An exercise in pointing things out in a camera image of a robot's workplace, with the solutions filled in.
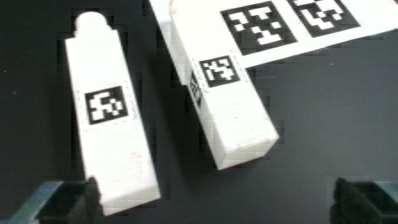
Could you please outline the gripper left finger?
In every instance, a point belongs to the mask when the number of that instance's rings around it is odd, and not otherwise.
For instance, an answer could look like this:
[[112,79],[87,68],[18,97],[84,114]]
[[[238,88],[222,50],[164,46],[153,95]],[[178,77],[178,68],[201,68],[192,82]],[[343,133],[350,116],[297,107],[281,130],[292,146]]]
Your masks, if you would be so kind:
[[96,179],[45,182],[4,224],[105,224]]

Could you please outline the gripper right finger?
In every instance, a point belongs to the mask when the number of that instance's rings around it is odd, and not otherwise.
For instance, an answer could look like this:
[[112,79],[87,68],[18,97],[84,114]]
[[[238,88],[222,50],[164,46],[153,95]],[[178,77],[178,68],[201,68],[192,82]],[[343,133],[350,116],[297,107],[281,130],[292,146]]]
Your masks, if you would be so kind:
[[398,183],[338,179],[331,224],[398,224]]

